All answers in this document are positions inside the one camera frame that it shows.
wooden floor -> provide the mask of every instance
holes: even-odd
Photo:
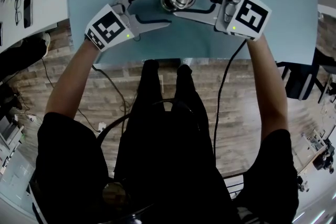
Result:
[[[63,22],[51,34],[50,52],[45,57],[48,75],[56,83],[72,57],[71,32],[68,22]],[[216,119],[217,93],[227,60],[199,59],[192,64],[193,79],[209,118],[210,134],[213,138]],[[124,67],[105,70],[116,83],[125,99],[132,103],[140,80],[142,63],[128,63]],[[163,97],[172,98],[175,93],[176,69],[159,69],[163,86]],[[327,75],[319,73],[321,82]],[[50,85],[42,61],[20,72],[11,85],[19,90],[25,103],[30,107],[27,113],[44,116],[44,109],[51,93]],[[331,131],[335,122],[334,105],[326,98],[318,105],[319,90],[314,88],[307,101],[288,99],[289,123],[292,145],[295,147],[302,132],[311,134],[313,129],[326,133]],[[121,98],[110,82],[101,74],[91,71],[80,109],[95,129],[99,122],[111,123],[123,115]],[[254,85],[254,76],[250,60],[235,60],[229,70],[222,91],[219,127],[217,132],[217,167],[223,176],[246,171],[253,164],[260,146],[260,118]],[[21,114],[20,122],[25,126],[25,141],[20,151],[35,163],[37,156],[37,131],[39,126],[29,122]],[[90,127],[86,119],[77,114],[77,121]],[[116,163],[121,126],[113,129],[104,141],[103,152],[108,164],[110,176]]]

